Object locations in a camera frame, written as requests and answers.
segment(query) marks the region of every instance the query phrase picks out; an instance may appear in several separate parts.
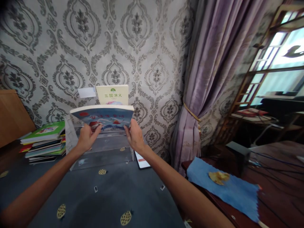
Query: hand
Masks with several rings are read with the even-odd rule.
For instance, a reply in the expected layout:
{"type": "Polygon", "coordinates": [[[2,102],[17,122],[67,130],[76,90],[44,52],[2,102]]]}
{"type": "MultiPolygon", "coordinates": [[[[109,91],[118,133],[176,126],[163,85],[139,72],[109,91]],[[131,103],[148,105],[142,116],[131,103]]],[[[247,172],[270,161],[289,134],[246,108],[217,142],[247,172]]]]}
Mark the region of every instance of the hand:
{"type": "Polygon", "coordinates": [[[102,124],[99,125],[95,132],[93,133],[91,130],[91,127],[87,124],[83,126],[83,128],[80,130],[80,136],[78,139],[78,143],[76,145],[77,151],[79,151],[81,154],[89,150],[95,140],[97,139],[97,136],[101,132],[102,124]]]}
{"type": "Polygon", "coordinates": [[[124,129],[126,131],[128,142],[133,150],[141,154],[145,149],[145,142],[143,141],[143,133],[140,129],[136,120],[131,119],[130,130],[125,125],[124,129]]]}

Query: phone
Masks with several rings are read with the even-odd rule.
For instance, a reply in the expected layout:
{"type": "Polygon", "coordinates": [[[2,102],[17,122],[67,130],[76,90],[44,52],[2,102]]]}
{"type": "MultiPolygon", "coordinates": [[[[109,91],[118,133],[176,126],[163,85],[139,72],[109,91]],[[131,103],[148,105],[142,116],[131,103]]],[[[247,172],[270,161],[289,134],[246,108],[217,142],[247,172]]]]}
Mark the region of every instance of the phone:
{"type": "Polygon", "coordinates": [[[139,169],[147,169],[147,168],[151,168],[151,166],[149,165],[149,163],[136,151],[135,152],[135,156],[136,156],[136,160],[137,160],[137,164],[139,169]]]}

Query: damask wallpaper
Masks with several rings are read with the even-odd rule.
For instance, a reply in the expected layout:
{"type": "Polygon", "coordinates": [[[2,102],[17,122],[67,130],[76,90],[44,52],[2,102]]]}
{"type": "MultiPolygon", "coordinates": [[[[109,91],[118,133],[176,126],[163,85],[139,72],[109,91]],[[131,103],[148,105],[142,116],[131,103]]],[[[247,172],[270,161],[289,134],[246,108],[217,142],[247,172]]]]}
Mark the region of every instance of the damask wallpaper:
{"type": "Polygon", "coordinates": [[[144,138],[165,160],[181,109],[195,0],[18,0],[0,21],[0,87],[37,127],[98,104],[77,89],[129,85],[144,138]]]}

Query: transparent box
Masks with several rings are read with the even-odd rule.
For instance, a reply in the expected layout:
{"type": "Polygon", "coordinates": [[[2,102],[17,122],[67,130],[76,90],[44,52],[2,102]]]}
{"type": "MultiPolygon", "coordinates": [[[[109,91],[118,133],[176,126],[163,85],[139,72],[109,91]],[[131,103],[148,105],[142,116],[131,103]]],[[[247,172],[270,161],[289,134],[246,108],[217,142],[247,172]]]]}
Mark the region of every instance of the transparent box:
{"type": "MultiPolygon", "coordinates": [[[[83,123],[79,119],[65,116],[66,125],[66,154],[68,154],[77,144],[80,129],[83,123]]],[[[70,168],[77,170],[102,166],[134,160],[134,152],[130,147],[125,131],[112,131],[101,133],[92,145],[92,149],[85,152],[70,168]]]]}

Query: blue cloth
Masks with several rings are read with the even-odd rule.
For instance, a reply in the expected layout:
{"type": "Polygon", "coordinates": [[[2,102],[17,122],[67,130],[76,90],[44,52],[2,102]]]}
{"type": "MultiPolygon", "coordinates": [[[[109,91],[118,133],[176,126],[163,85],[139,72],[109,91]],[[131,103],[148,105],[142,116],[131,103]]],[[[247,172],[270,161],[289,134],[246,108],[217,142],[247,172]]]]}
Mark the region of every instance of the blue cloth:
{"type": "Polygon", "coordinates": [[[217,171],[221,170],[214,168],[196,157],[187,169],[187,176],[190,182],[205,188],[224,202],[247,215],[254,222],[258,222],[258,185],[250,184],[231,174],[230,180],[224,181],[224,185],[218,185],[214,183],[208,175],[209,172],[217,171]]]}

